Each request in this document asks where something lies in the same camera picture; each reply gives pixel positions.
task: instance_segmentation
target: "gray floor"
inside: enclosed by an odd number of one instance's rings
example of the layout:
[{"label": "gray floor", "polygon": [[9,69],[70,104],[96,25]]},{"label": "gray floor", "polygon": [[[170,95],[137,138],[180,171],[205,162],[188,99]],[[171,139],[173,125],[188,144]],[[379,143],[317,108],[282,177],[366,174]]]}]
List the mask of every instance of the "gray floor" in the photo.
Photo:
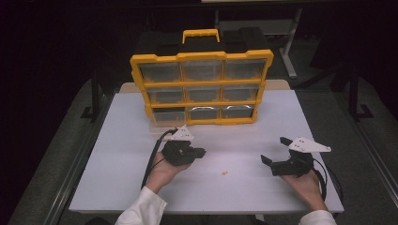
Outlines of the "gray floor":
[{"label": "gray floor", "polygon": [[[317,41],[296,40],[290,57],[298,77],[290,80],[277,51],[282,43],[283,40],[271,41],[275,59],[268,79],[286,79],[295,85],[321,71],[308,67]],[[390,169],[391,176],[397,177],[394,172],[398,172],[398,153],[395,151],[398,122],[380,103],[373,87],[364,80],[360,80],[359,104],[366,104],[375,118],[354,122],[346,109],[347,92],[333,93],[328,89],[332,78],[327,77],[305,90],[298,90],[297,95],[315,140],[333,149],[322,156],[337,175],[344,192],[345,211],[336,220],[338,224],[397,224],[397,206],[374,163],[372,150],[376,150],[379,157],[376,162],[384,163]],[[82,119],[80,116],[84,108],[91,104],[90,83],[82,87],[9,224],[84,225],[96,217],[115,223],[118,214],[82,215],[70,212],[68,203],[73,188],[68,188],[68,182],[65,182],[66,178],[78,180],[111,101],[112,97],[101,98],[103,114],[97,123]],[[298,224],[301,216],[266,216],[266,220],[271,225]]]}]

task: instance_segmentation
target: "table surface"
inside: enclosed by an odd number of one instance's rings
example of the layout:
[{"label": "table surface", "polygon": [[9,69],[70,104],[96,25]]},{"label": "table surface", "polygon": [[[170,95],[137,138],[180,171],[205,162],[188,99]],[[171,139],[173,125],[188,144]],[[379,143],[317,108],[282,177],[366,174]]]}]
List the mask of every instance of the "table surface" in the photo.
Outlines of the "table surface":
[{"label": "table surface", "polygon": [[[138,197],[156,142],[149,133],[144,105],[141,94],[115,95],[69,210],[121,212]],[[280,137],[313,137],[294,91],[266,91],[253,124],[196,125],[189,130],[195,137],[191,146],[203,147],[207,153],[161,190],[159,195],[169,203],[166,214],[308,210],[280,177],[272,176],[260,158],[288,159],[288,149],[279,143]],[[323,164],[319,154],[313,155]],[[326,205],[331,212],[344,211],[330,179]]]}]

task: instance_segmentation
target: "yellow storage organizer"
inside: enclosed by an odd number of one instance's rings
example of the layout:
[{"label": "yellow storage organizer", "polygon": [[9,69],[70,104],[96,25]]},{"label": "yellow storage organizer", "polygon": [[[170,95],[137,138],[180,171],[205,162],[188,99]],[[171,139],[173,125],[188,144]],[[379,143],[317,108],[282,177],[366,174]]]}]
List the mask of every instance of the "yellow storage organizer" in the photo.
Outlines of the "yellow storage organizer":
[{"label": "yellow storage organizer", "polygon": [[234,125],[257,118],[273,53],[259,28],[145,32],[130,63],[156,125]]}]

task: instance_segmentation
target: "hand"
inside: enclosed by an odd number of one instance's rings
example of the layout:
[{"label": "hand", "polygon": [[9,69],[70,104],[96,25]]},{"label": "hand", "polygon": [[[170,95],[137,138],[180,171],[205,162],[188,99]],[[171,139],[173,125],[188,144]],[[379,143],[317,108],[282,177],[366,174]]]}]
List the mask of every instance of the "hand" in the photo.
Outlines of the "hand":
[{"label": "hand", "polygon": [[301,177],[285,175],[281,178],[297,192],[312,210],[328,210],[322,200],[319,180],[314,171],[309,171]]},{"label": "hand", "polygon": [[158,152],[153,160],[153,168],[146,182],[146,187],[154,193],[158,193],[161,188],[169,184],[178,173],[187,170],[190,166],[191,164],[173,166],[164,159],[161,152]]}]

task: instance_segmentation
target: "black cable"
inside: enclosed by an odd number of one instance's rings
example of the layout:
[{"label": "black cable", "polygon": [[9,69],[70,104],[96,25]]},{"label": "black cable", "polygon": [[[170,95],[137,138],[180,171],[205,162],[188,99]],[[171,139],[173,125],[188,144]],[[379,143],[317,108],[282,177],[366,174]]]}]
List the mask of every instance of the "black cable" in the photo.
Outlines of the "black cable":
[{"label": "black cable", "polygon": [[326,173],[325,167],[322,166],[322,164],[315,158],[314,158],[314,161],[316,161],[319,164],[319,166],[322,167],[322,170],[324,171],[324,175],[325,175],[325,185],[327,185],[328,184],[328,174]]},{"label": "black cable", "polygon": [[151,171],[153,170],[153,168],[155,168],[159,163],[161,163],[162,161],[164,160],[164,158],[162,158],[161,160],[159,160],[157,163],[155,163],[155,165],[153,165],[152,167],[151,167]]},{"label": "black cable", "polygon": [[156,141],[155,143],[155,147],[152,150],[152,154],[150,155],[148,164],[146,165],[146,170],[145,170],[145,174],[144,174],[144,179],[143,179],[143,183],[141,184],[141,189],[146,185],[146,181],[148,179],[148,176],[152,170],[152,162],[153,159],[156,156],[156,153],[158,152],[159,147],[161,146],[161,142],[163,141],[163,138],[167,135],[167,134],[174,134],[176,133],[177,129],[169,129],[166,132],[164,132],[161,137]]},{"label": "black cable", "polygon": [[318,177],[319,180],[319,184],[321,185],[321,196],[323,201],[326,199],[326,195],[327,195],[327,189],[326,189],[326,185],[328,183],[328,174],[326,173],[325,167],[322,166],[322,164],[316,160],[315,158],[313,158],[314,161],[316,161],[321,167],[322,170],[325,173],[325,179],[323,178],[322,174],[320,171],[318,171],[314,166],[310,166],[308,165],[308,163],[304,160],[302,160],[301,158],[295,157],[295,160],[300,161],[301,163],[303,163],[304,165],[306,165],[310,170],[315,172],[316,177]]},{"label": "black cable", "polygon": [[343,194],[342,185],[341,185],[339,179],[337,178],[336,173],[334,173],[334,171],[333,171],[330,167],[328,167],[328,166],[326,166],[326,169],[327,169],[328,172],[334,177],[334,180],[335,180],[335,182],[336,182],[337,188],[339,189],[339,194],[340,194],[340,195],[339,195],[339,198],[340,198],[340,201],[343,203],[343,201],[344,201],[344,194]]}]

